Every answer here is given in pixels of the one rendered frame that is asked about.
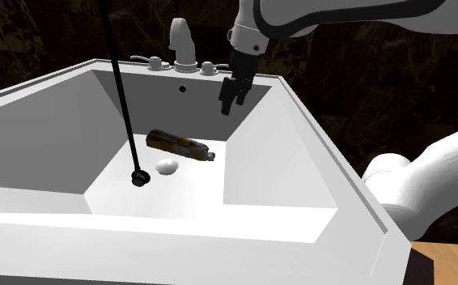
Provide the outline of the white egg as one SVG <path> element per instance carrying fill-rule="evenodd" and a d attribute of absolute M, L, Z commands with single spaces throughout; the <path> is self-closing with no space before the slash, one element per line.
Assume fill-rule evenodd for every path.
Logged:
<path fill-rule="evenodd" d="M 160 160 L 155 165 L 155 170 L 164 176 L 172 175 L 179 168 L 179 163 L 173 159 Z"/>

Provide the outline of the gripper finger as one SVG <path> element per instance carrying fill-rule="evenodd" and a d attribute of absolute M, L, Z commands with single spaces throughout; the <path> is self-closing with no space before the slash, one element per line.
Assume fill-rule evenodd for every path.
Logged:
<path fill-rule="evenodd" d="M 252 89 L 252 80 L 250 79 L 241 79 L 236 82 L 236 103 L 238 105 L 243 105 L 245 101 L 245 97 L 248 92 Z"/>
<path fill-rule="evenodd" d="M 222 102 L 221 113 L 228 116 L 231 111 L 231 105 L 238 95 L 238 84 L 236 79 L 225 77 L 218 96 Z"/>

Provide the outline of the brown bottle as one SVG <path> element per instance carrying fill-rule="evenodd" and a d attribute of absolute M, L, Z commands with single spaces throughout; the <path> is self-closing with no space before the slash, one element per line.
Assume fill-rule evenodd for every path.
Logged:
<path fill-rule="evenodd" d="M 148 147 L 199 161 L 214 161 L 215 153 L 204 143 L 169 134 L 162 130 L 151 130 L 146 136 Z"/>

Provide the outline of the white sink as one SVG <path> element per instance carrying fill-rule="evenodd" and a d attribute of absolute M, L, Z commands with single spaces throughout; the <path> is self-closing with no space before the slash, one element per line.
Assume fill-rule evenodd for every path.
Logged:
<path fill-rule="evenodd" d="M 223 74 L 120 70 L 143 187 L 109 61 L 0 91 L 0 275 L 403 285 L 410 242 L 283 78 L 258 75 L 226 116 Z M 148 147 L 155 129 L 214 161 Z M 155 170 L 164 159 L 179 163 L 172 175 Z"/>

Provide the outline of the black long-handled round tool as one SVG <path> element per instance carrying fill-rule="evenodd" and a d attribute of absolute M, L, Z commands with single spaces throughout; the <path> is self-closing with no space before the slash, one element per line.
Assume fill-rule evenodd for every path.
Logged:
<path fill-rule="evenodd" d="M 119 102 L 121 106 L 121 111 L 125 123 L 125 130 L 129 141 L 129 147 L 132 155 L 132 161 L 134 165 L 134 170 L 131 173 L 131 182 L 136 187 L 143 187 L 145 184 L 149 183 L 151 176 L 148 172 L 141 169 L 138 161 L 138 153 L 136 149 L 136 144 L 134 141 L 134 134 L 132 130 L 132 125 L 129 117 L 128 105 L 125 98 L 125 91 L 123 87 L 123 82 L 121 78 L 121 72 L 119 68 L 119 63 L 117 60 L 117 54 L 114 46 L 112 28 L 110 24 L 110 19 L 108 15 L 107 1 L 106 0 L 96 0 L 98 8 L 100 10 L 100 18 L 103 24 L 104 35 L 108 46 L 108 51 L 110 55 L 110 60 L 112 64 L 112 72 L 115 79 L 117 94 L 119 97 Z"/>

